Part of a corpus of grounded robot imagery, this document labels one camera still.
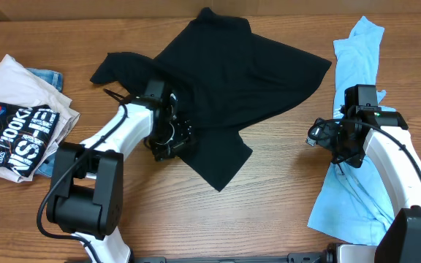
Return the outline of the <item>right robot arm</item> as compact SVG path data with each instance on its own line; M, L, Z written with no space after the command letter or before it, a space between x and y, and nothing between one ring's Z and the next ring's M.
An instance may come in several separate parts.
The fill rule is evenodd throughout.
M318 262L421 263L421 161L398 112L384 111L375 85L345 90L342 118L318 118L306 142L329 150L334 164L358 168L369 158L392 203L395 219L377 246L334 243Z

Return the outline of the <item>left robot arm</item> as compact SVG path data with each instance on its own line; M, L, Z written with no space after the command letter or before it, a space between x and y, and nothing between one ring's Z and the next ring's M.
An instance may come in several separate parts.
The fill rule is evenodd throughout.
M90 262L133 262L118 228L124 161L140 142L156 161L173 159L195 138L191 124L178 115L176 92L164 80L149 80L139 95L107 94L119 103L116 115L94 136L57 150L37 228L49 238L80 242Z

